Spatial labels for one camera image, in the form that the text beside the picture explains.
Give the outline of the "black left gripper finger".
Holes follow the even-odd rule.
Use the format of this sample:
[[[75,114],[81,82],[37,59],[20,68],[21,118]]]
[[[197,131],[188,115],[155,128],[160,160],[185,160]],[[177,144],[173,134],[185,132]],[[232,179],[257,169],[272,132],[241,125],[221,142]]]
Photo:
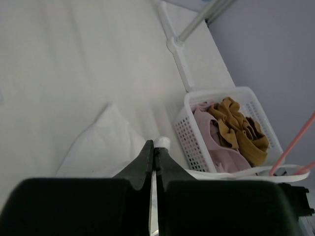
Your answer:
[[[154,144],[112,178],[29,178],[0,215],[3,236],[148,236]]]

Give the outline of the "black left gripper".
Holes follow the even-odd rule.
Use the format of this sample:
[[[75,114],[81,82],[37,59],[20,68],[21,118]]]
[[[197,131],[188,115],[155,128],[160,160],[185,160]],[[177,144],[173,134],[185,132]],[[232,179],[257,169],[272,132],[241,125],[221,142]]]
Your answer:
[[[298,236],[296,217],[315,213],[303,186],[197,180],[165,148],[155,149],[155,170],[161,236]]]

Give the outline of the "pink tank top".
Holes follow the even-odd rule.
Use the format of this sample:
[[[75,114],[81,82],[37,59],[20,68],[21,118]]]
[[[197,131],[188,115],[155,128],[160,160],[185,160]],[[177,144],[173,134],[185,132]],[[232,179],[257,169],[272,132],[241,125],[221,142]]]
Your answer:
[[[203,102],[196,105],[193,116],[217,172],[235,173],[250,169],[249,162],[239,151],[221,145],[219,129],[214,125],[217,119],[207,112],[213,104],[213,102]]]

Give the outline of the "white tank top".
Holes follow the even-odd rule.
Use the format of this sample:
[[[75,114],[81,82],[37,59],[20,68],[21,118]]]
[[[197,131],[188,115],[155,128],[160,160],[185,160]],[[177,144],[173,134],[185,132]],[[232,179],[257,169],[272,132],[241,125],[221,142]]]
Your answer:
[[[110,103],[98,119],[81,133],[72,144],[57,177],[113,177],[140,153],[145,140]],[[264,180],[274,183],[297,182],[306,179],[310,170],[290,176],[261,176],[271,169],[257,167],[233,174],[205,173],[194,170],[184,172],[198,180]]]

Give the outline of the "brown tank top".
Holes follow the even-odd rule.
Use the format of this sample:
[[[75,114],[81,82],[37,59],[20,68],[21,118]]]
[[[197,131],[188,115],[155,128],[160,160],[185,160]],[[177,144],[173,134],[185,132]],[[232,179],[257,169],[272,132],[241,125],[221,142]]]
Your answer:
[[[215,118],[220,143],[225,148],[240,152],[254,166],[261,166],[267,159],[269,141],[260,124],[240,112],[240,104],[230,97],[211,105],[207,112]]]

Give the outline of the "pink hanger of white top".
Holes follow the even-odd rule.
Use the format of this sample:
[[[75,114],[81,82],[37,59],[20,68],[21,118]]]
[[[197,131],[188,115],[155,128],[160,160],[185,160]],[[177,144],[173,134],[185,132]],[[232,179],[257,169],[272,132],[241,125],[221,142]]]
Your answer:
[[[279,157],[277,162],[272,166],[271,170],[269,171],[269,176],[274,175],[274,172],[276,171],[276,169],[285,160],[286,156],[290,153],[290,151],[297,144],[297,142],[300,140],[300,138],[303,136],[303,134],[307,131],[307,129],[311,126],[311,124],[314,122],[314,120],[315,120],[315,113],[313,113],[310,116],[310,118],[307,120],[307,122],[302,126],[300,131],[297,133],[297,135],[294,137],[294,139],[291,141],[291,143],[288,145],[288,147],[285,149],[285,151]]]

